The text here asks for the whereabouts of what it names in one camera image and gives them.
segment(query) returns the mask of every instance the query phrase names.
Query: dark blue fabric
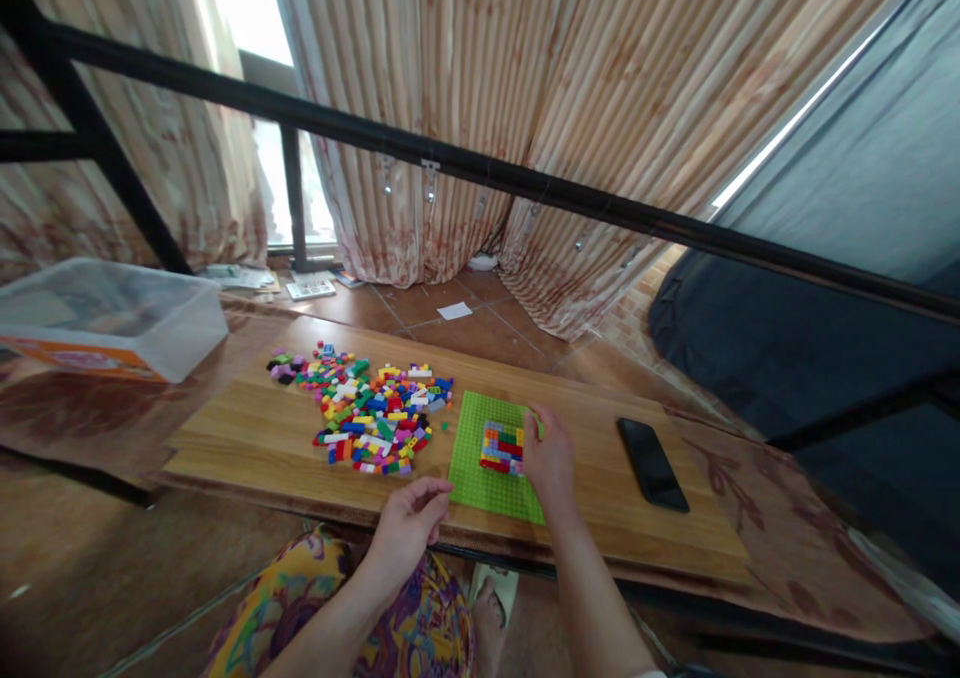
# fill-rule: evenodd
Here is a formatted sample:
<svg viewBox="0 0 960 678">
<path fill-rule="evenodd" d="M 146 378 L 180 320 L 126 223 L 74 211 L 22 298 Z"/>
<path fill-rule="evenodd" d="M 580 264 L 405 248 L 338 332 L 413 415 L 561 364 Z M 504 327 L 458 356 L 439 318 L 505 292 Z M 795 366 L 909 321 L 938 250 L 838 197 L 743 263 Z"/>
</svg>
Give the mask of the dark blue fabric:
<svg viewBox="0 0 960 678">
<path fill-rule="evenodd" d="M 960 0 L 905 0 L 720 225 L 960 297 Z M 960 328 L 688 252 L 660 352 L 768 438 L 960 367 Z M 918 408 L 797 454 L 960 599 L 960 423 Z"/>
<path fill-rule="evenodd" d="M 931 281 L 960 295 L 960 264 Z M 654 342 L 764 435 L 960 366 L 960 329 L 688 252 L 650 311 Z M 925 408 L 797 454 L 960 599 L 960 423 Z"/>
</svg>

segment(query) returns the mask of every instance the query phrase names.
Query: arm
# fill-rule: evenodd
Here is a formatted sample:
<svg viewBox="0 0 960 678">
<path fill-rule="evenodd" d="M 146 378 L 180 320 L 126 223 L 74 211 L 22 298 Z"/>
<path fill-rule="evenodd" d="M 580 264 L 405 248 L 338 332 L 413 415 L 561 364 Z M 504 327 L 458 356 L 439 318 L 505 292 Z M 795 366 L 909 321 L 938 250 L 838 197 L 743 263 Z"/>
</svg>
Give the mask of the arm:
<svg viewBox="0 0 960 678">
<path fill-rule="evenodd" d="M 453 484 L 420 478 L 391 494 L 370 550 L 336 595 L 297 633 L 264 678 L 348 676 L 446 517 Z"/>
<path fill-rule="evenodd" d="M 650 651 L 613 582 L 573 497 L 573 441 L 557 415 L 527 414 L 524 472 L 543 507 L 560 584 L 563 630 L 577 675 L 632 678 L 656 670 Z"/>
</svg>

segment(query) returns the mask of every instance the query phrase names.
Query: plastic storage box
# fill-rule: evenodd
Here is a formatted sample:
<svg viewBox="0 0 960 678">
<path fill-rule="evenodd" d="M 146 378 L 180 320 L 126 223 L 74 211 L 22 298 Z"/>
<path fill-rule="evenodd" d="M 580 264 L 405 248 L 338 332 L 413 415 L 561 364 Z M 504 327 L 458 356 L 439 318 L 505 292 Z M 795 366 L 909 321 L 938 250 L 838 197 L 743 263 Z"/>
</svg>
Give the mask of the plastic storage box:
<svg viewBox="0 0 960 678">
<path fill-rule="evenodd" d="M 204 278 L 71 258 L 0 289 L 0 342 L 91 375 L 179 383 L 227 335 Z"/>
</svg>

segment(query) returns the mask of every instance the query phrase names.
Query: colorful patterned pants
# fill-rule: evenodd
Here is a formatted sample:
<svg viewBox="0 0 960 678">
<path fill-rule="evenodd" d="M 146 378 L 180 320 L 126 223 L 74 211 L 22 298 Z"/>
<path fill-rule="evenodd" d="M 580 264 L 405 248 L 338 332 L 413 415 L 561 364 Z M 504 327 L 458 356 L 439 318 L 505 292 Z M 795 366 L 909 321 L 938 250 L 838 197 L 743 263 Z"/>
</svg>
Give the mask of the colorful patterned pants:
<svg viewBox="0 0 960 678">
<path fill-rule="evenodd" d="M 260 675 L 354 569 L 350 546 L 322 526 L 284 548 L 210 647 L 204 676 Z M 367 638 L 354 676 L 472 676 L 476 636 L 460 586 L 426 553 Z"/>
</svg>

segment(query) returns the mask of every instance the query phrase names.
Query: wooden table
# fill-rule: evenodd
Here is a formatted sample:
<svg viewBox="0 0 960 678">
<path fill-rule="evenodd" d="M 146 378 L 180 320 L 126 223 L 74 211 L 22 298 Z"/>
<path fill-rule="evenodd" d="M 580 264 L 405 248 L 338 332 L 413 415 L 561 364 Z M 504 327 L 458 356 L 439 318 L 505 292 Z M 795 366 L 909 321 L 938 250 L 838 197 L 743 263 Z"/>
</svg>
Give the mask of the wooden table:
<svg viewBox="0 0 960 678">
<path fill-rule="evenodd" d="M 455 408 L 431 420 L 434 439 L 417 454 L 410 476 L 372 476 L 347 464 L 330 466 L 327 451 L 311 445 L 323 425 L 312 396 L 295 385 L 273 382 L 265 367 L 275 348 L 309 355 L 318 340 L 332 342 L 338 352 L 369 358 L 374 368 L 429 363 L 435 375 L 456 379 Z M 458 399 L 466 390 L 519 404 L 538 401 L 566 421 L 577 452 L 577 502 L 609 561 L 747 582 L 746 549 L 658 403 L 307 316 L 297 319 L 276 344 L 265 345 L 259 358 L 174 433 L 168 445 L 177 453 L 164 471 L 210 485 L 296 498 L 315 506 L 320 515 L 325 507 L 350 509 L 372 521 L 405 480 L 447 476 Z M 690 513 L 664 510 L 643 498 L 616 430 L 618 417 L 656 430 Z M 449 423 L 446 431 L 443 422 Z M 452 503 L 441 541 L 457 531 L 501 545 L 550 544 L 543 526 Z"/>
</svg>

